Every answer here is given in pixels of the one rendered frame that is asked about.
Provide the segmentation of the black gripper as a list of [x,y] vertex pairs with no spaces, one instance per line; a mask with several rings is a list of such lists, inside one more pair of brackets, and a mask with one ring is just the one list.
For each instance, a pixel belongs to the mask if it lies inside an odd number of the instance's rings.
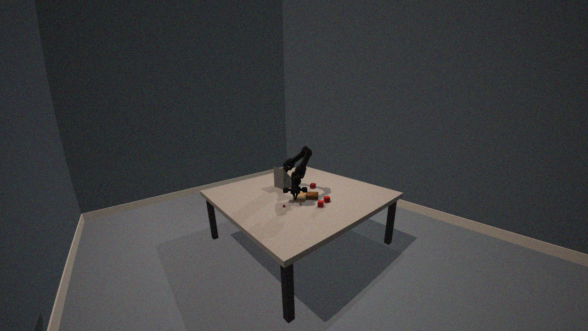
[[[288,191],[291,191],[291,194],[292,194],[291,189],[289,189],[288,187],[283,188],[283,193],[287,193]],[[301,191],[303,191],[303,193],[307,193],[307,187],[302,187]],[[300,194],[300,191],[297,194],[292,194],[295,200],[297,199],[298,194]]]

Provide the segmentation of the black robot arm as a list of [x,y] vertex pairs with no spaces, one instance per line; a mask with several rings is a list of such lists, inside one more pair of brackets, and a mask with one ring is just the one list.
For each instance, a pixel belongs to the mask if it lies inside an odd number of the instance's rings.
[[[295,168],[295,171],[292,172],[291,174],[291,182],[293,182],[295,184],[295,186],[292,184],[291,186],[291,190],[293,194],[297,194],[299,191],[301,191],[300,189],[300,183],[301,183],[301,178],[304,178],[305,172],[306,172],[306,164],[308,162],[308,160],[311,157],[311,149],[307,148],[307,146],[304,146],[302,148],[302,151],[297,154],[295,157],[293,157],[292,159],[288,159],[285,161],[285,163],[283,163],[282,165],[284,166],[283,169],[288,172],[289,170],[291,171],[291,169],[294,167],[295,163],[302,159],[302,163],[300,165],[298,165]],[[287,165],[286,165],[287,164]]]

